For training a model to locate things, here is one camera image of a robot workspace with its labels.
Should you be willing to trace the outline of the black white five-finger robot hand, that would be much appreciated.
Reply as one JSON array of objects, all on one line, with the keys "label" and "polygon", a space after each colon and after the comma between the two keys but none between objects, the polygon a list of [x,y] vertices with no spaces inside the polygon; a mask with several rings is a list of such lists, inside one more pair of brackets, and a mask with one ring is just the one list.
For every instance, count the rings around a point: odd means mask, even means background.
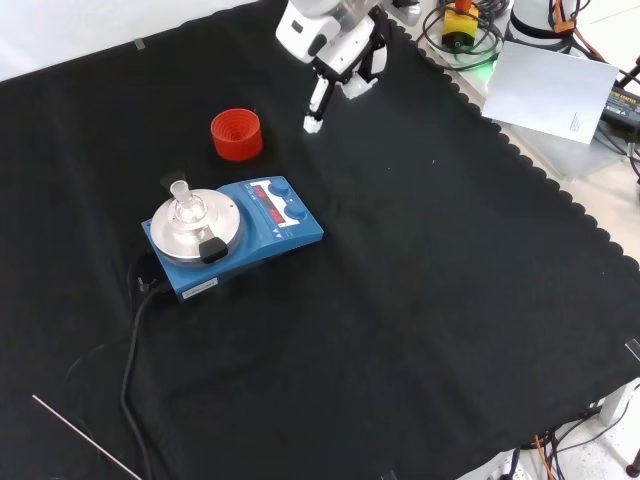
[{"label": "black white five-finger robot hand", "polygon": [[386,68],[381,1],[289,1],[276,29],[279,43],[309,64],[317,83],[303,128],[320,131],[334,89],[354,99],[370,90]]}]

